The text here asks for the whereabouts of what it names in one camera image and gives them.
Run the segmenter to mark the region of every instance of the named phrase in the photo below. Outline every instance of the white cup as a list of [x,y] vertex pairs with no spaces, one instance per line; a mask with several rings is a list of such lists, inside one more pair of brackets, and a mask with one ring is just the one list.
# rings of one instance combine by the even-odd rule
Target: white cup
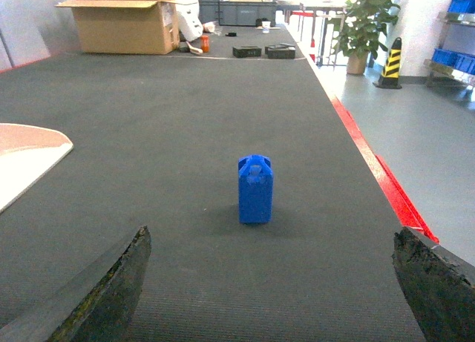
[[262,33],[267,34],[270,29],[270,22],[262,22]]

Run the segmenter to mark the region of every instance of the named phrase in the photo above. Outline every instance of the white curved board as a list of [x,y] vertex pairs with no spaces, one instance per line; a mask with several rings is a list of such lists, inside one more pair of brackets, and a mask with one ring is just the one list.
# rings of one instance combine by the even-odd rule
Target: white curved board
[[0,212],[73,149],[63,133],[0,123]]

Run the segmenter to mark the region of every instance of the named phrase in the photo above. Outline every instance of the gray floor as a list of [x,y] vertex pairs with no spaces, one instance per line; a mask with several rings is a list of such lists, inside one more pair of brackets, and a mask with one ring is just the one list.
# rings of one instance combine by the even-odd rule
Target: gray floor
[[[295,32],[297,23],[293,16],[289,29]],[[309,43],[309,28],[303,43]],[[364,76],[347,76],[344,66],[320,72],[333,78],[332,92],[441,244],[475,264],[475,102],[465,89],[402,80],[401,90],[381,90],[372,85],[379,77],[372,69]]]

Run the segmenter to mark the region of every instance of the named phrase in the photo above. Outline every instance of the traffic cone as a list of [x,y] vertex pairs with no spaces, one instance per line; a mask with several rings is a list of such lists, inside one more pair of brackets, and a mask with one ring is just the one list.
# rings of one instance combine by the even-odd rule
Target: traffic cone
[[310,58],[315,63],[315,53],[313,53],[313,52],[315,52],[315,40],[314,40],[314,38],[312,38],[312,42],[310,43],[310,52],[311,52],[310,53]]
[[373,83],[377,88],[402,88],[401,85],[398,84],[399,67],[401,65],[401,48],[402,40],[401,38],[396,38],[391,50],[389,51],[386,65],[384,66],[379,80]]

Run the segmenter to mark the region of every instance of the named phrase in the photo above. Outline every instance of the blue plastic bin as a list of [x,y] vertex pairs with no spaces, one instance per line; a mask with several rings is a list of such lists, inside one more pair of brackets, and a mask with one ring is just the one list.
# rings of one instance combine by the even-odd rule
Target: blue plastic bin
[[452,13],[475,13],[475,0],[452,0],[448,11]]
[[455,65],[458,55],[459,54],[454,51],[444,50],[444,49],[435,49],[432,56],[432,61],[438,62],[439,64],[453,67]]
[[237,163],[239,178],[239,222],[268,223],[272,216],[272,189],[274,173],[271,161],[260,154],[240,158]]
[[459,54],[455,63],[457,70],[475,75],[475,57],[466,54]]

